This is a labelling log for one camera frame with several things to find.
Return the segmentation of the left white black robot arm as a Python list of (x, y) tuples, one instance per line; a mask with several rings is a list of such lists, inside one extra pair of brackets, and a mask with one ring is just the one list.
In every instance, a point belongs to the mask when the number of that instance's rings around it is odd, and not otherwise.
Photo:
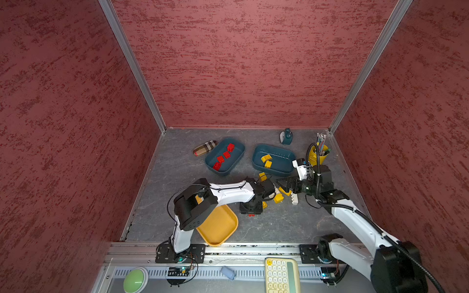
[(263, 202), (269, 201), (276, 188), (271, 180), (246, 178), (239, 183), (213, 184), (198, 179), (173, 200), (175, 229), (170, 243), (177, 254), (189, 249), (194, 230), (201, 226), (212, 212), (221, 206), (239, 203), (240, 213), (258, 215)]

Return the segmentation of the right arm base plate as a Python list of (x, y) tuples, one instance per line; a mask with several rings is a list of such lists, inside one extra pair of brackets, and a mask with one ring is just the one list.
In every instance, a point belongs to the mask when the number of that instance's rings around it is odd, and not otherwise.
[(299, 255), (302, 264), (337, 264), (332, 256), (329, 245), (325, 242), (319, 244), (300, 244)]

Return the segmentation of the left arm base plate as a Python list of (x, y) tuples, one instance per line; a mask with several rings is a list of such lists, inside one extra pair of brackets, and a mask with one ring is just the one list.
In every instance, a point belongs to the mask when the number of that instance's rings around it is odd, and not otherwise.
[(157, 264), (179, 264), (192, 263), (201, 264), (204, 262), (206, 245), (193, 244), (189, 249), (180, 253), (175, 253), (173, 247), (168, 242), (162, 243), (156, 248), (155, 263)]

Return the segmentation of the red lego long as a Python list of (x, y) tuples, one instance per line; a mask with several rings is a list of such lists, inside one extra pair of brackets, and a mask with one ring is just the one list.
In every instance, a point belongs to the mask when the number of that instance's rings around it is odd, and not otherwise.
[(216, 162), (215, 165), (213, 166), (213, 169), (216, 171), (219, 171), (222, 166), (222, 163)]

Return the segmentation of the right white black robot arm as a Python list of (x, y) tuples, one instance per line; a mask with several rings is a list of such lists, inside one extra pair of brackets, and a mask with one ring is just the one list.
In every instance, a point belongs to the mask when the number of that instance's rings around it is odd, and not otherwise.
[(320, 238), (314, 256), (322, 263), (341, 261), (369, 279), (377, 293), (426, 293), (428, 275), (420, 251), (401, 242), (366, 216), (342, 191), (334, 187), (325, 165), (299, 166), (297, 177), (277, 180), (280, 190), (305, 194), (345, 224), (362, 243), (351, 244), (337, 233)]

